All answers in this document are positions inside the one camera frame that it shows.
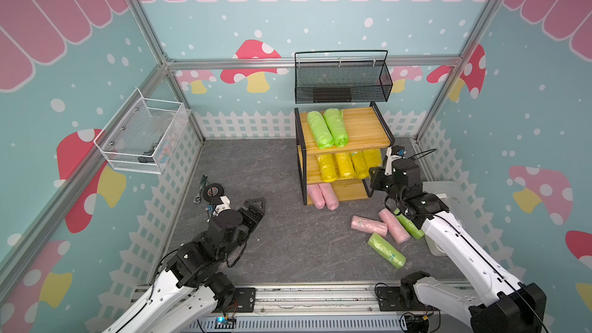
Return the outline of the yellow trash bag roll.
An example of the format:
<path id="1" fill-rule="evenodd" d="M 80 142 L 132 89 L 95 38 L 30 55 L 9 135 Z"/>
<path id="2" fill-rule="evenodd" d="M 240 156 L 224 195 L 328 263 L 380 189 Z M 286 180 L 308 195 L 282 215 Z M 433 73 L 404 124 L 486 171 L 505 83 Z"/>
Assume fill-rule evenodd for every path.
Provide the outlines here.
<path id="1" fill-rule="evenodd" d="M 321 179 L 325 183 L 332 183 L 338 179 L 338 173 L 332 154 L 317 155 Z"/>
<path id="2" fill-rule="evenodd" d="M 368 177 L 368 166 L 362 151 L 352 151 L 350 154 L 351 162 L 356 174 L 360 180 Z"/>
<path id="3" fill-rule="evenodd" d="M 356 178 L 356 170 L 349 152 L 340 152 L 335 154 L 335 160 L 339 171 L 339 177 L 341 179 Z"/>
<path id="4" fill-rule="evenodd" d="M 366 166 L 370 171 L 372 168 L 384 167 L 383 155 L 380 149 L 369 149 L 362 151 Z"/>

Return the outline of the pink trash bag roll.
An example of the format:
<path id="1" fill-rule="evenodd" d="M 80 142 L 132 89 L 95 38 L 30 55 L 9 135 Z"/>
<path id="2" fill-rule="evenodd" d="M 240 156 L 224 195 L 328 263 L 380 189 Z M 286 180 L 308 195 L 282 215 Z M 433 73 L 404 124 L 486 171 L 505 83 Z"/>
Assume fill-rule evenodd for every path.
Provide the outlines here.
<path id="1" fill-rule="evenodd" d="M 325 200 L 325 205 L 330 211 L 334 211 L 339 207 L 339 199 L 333 190 L 330 183 L 320 183 L 319 188 L 322 192 L 322 197 Z"/>
<path id="2" fill-rule="evenodd" d="M 350 227 L 353 230 L 368 234 L 376 233 L 381 237 L 386 237 L 389 232 L 388 226 L 385 223 L 359 216 L 353 216 L 351 218 Z"/>
<path id="3" fill-rule="evenodd" d="M 322 190 L 317 183 L 307 186 L 307 194 L 317 209 L 322 210 L 325 207 L 325 198 L 323 197 Z"/>
<path id="4" fill-rule="evenodd" d="M 409 232 L 402 226 L 396 216 L 386 208 L 379 212 L 379 217 L 387 225 L 388 232 L 398 245 L 403 244 L 411 238 Z"/>

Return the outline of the green trash bag roll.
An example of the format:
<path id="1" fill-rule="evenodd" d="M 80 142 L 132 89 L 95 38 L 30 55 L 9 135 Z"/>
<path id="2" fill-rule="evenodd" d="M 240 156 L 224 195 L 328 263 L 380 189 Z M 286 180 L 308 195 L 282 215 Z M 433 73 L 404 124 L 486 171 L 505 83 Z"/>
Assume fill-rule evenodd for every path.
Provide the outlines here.
<path id="1" fill-rule="evenodd" d="M 414 239 L 419 240 L 425 237 L 425 233 L 417 228 L 404 214 L 396 214 L 396 219 Z"/>
<path id="2" fill-rule="evenodd" d="M 325 118 L 318 111 L 311 111 L 307 114 L 307 123 L 314 141 L 319 149 L 332 148 L 335 144 Z"/>
<path id="3" fill-rule="evenodd" d="M 337 147 L 344 147 L 349 142 L 348 131 L 345 127 L 343 111 L 336 108 L 327 109 L 323 113 L 325 123 Z"/>

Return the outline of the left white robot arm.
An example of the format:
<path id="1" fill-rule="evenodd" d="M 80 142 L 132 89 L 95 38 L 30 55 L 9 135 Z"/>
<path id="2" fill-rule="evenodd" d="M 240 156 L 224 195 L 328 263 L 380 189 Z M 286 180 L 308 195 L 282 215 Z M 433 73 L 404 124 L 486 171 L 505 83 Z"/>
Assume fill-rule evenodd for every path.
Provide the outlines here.
<path id="1" fill-rule="evenodd" d="M 254 293 L 236 288 L 220 267 L 236 265 L 231 255 L 246 248 L 265 214 L 265 199 L 256 198 L 212 217 L 206 231 L 163 259 L 149 288 L 106 331 L 181 332 L 215 311 L 224 322 L 252 311 Z"/>

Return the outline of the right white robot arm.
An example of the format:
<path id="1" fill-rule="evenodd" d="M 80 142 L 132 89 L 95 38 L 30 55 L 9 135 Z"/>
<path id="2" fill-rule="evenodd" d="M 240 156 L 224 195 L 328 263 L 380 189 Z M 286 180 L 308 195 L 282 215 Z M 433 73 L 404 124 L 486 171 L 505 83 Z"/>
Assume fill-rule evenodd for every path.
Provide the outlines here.
<path id="1" fill-rule="evenodd" d="M 423 189 L 414 159 L 395 157 L 369 170 L 370 188 L 386 194 L 385 207 L 409 220 L 432 239 L 463 273 L 473 294 L 417 271 L 401 280 L 402 303 L 431 306 L 474 332 L 546 332 L 547 296 L 535 283 L 524 284 L 495 261 L 463 229 L 435 194 Z"/>

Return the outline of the green trash bag roll floor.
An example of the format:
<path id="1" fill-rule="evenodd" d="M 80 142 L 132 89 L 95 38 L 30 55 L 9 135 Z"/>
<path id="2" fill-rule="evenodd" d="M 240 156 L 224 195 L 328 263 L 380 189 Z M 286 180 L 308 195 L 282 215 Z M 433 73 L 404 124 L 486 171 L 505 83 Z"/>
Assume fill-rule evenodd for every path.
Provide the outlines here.
<path id="1" fill-rule="evenodd" d="M 406 257 L 381 235 L 373 233 L 368 239 L 367 244 L 393 267 L 400 269 L 405 265 Z"/>

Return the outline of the black tape roll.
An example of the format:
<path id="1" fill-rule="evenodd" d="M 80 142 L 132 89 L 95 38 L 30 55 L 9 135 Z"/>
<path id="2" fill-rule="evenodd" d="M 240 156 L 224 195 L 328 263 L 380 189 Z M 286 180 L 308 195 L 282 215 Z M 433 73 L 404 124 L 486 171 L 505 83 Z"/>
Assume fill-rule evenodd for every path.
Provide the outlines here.
<path id="1" fill-rule="evenodd" d="M 212 203 L 213 201 L 216 202 L 218 200 L 218 198 L 221 198 L 223 196 L 224 196 L 224 188 L 219 183 L 209 184 L 202 191 L 202 197 L 208 203 Z"/>

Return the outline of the green circuit board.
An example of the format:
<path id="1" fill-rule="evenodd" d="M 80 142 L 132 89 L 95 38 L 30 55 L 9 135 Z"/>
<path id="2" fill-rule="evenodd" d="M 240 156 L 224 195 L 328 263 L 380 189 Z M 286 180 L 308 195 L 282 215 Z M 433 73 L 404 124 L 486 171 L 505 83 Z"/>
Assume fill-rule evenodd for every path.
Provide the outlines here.
<path id="1" fill-rule="evenodd" d="M 237 319 L 231 317 L 220 316 L 214 321 L 215 329 L 235 329 L 237 326 Z"/>

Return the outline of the wooden three-tier shelf black frame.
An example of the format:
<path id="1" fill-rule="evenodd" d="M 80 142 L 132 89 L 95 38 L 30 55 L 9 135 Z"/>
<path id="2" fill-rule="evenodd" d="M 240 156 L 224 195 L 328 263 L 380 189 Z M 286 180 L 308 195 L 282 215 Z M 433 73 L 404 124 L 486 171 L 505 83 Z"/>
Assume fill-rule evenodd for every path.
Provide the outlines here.
<path id="1" fill-rule="evenodd" d="M 389 126 L 375 102 L 363 108 L 344 109 L 345 128 L 349 142 L 344 147 L 332 147 L 321 150 L 317 148 L 311 130 L 306 121 L 307 114 L 299 109 L 294 110 L 296 146 L 298 159 L 298 175 L 302 190 L 303 204 L 310 205 L 307 186 L 321 183 L 321 171 L 317 161 L 320 154 L 337 154 L 341 152 L 383 149 L 395 143 Z"/>

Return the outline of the green handled ratchet wrench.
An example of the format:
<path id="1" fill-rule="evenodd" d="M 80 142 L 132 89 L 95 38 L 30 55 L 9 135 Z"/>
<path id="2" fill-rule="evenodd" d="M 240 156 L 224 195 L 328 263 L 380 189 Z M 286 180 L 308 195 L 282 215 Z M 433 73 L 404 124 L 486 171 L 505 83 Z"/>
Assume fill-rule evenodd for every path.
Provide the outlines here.
<path id="1" fill-rule="evenodd" d="M 197 194 L 194 196 L 194 199 L 193 199 L 194 204 L 199 204 L 202 201 L 203 192 L 204 192 L 204 189 L 207 185 L 208 185 L 208 176 L 206 174 L 204 174 L 200 179 L 200 186 L 197 191 Z"/>

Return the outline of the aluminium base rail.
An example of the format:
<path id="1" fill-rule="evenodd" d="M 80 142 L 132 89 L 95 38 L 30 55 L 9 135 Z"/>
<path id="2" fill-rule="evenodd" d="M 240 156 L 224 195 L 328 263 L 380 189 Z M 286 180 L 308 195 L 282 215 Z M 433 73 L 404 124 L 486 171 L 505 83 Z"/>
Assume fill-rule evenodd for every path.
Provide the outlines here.
<path id="1" fill-rule="evenodd" d="M 473 294 L 465 284 L 448 284 Z M 329 285 L 262 285 L 240 288 L 254 293 L 252 311 L 234 314 L 235 329 L 215 329 L 215 311 L 181 332 L 442 332 L 470 327 L 421 303 L 407 307 L 398 285 L 382 283 Z"/>

